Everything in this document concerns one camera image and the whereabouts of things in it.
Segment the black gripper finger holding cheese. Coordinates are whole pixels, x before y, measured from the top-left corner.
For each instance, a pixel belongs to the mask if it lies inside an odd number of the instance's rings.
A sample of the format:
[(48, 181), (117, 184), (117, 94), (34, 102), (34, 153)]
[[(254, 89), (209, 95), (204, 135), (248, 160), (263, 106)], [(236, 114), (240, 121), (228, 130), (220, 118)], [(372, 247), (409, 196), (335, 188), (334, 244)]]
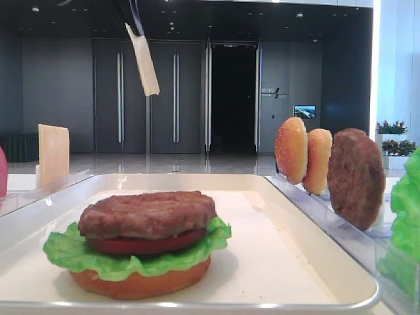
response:
[(137, 0), (130, 0), (130, 7), (131, 7), (131, 12), (133, 15), (133, 20), (135, 22), (135, 26), (137, 28), (138, 31), (138, 35), (139, 36), (144, 36), (144, 29), (142, 27), (141, 21), (140, 21), (140, 11), (139, 11), (139, 5), (137, 3)]

